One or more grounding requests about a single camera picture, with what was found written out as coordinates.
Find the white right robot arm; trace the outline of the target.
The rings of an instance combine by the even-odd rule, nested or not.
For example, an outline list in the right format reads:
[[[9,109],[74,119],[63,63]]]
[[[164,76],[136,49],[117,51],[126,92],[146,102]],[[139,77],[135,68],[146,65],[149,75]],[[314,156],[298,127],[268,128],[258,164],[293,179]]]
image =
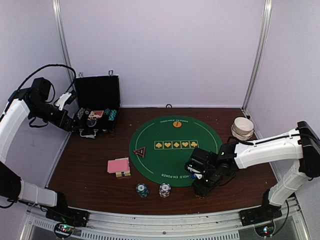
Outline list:
[[[196,147],[185,169],[196,176],[192,183],[195,195],[206,196],[238,170],[282,160],[293,160],[281,181],[265,192],[256,210],[259,220],[268,220],[307,180],[320,176],[320,139],[305,121],[286,133],[260,140],[222,144],[217,153]]]

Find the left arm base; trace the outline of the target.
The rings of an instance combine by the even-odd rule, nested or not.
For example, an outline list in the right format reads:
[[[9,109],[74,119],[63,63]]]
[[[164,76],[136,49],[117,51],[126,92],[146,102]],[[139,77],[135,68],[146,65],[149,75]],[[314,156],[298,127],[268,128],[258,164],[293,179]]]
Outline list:
[[[68,209],[67,212],[61,213],[52,208],[45,210],[46,218],[56,221],[53,227],[53,233],[59,239],[69,238],[76,228],[86,227],[90,213],[84,210]]]

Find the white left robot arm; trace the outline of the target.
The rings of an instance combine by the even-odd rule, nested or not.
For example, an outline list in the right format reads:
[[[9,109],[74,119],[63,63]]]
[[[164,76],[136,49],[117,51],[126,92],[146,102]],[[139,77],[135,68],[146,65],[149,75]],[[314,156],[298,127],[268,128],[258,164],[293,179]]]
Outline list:
[[[42,119],[45,124],[53,124],[66,131],[74,132],[82,127],[76,117],[70,117],[65,105],[77,97],[75,90],[62,94],[51,104],[48,97],[52,83],[43,78],[33,80],[31,87],[18,89],[12,93],[0,117],[0,195],[11,203],[39,205],[52,209],[52,213],[61,222],[72,218],[66,197],[56,192],[39,187],[21,179],[6,164],[8,151],[25,119]]]

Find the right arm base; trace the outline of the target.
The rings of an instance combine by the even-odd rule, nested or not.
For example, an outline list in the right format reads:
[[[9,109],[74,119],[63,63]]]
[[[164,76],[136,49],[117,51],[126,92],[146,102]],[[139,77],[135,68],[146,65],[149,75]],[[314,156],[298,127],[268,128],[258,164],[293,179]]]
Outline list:
[[[271,237],[275,233],[276,227],[274,220],[280,218],[282,215],[280,209],[265,210],[261,206],[239,212],[242,226],[253,225],[255,233],[262,238]]]

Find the blue white chip stack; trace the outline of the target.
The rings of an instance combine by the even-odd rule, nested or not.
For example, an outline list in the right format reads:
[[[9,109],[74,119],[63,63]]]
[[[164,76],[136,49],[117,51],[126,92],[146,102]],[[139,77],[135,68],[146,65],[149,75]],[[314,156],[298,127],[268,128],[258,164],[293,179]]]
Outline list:
[[[162,183],[159,187],[159,195],[162,198],[167,198],[170,196],[171,185],[169,183]]]

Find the orange round button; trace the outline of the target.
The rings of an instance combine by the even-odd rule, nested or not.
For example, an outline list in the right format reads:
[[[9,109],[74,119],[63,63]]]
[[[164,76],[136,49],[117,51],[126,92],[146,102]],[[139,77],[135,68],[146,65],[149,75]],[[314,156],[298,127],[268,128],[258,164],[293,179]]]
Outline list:
[[[180,128],[180,127],[182,126],[182,122],[181,122],[181,121],[174,121],[174,122],[173,122],[173,126],[174,126],[175,128]]]

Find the red triangular dealer marker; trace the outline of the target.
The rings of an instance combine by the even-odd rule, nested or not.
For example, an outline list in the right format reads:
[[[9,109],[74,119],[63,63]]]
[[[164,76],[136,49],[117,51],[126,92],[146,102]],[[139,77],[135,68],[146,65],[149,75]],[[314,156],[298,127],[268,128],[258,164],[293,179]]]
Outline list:
[[[145,155],[146,155],[146,147],[141,147],[141,148],[138,148],[138,149],[135,149],[133,151],[133,153],[136,155],[136,156],[139,156],[141,158],[144,158]]]

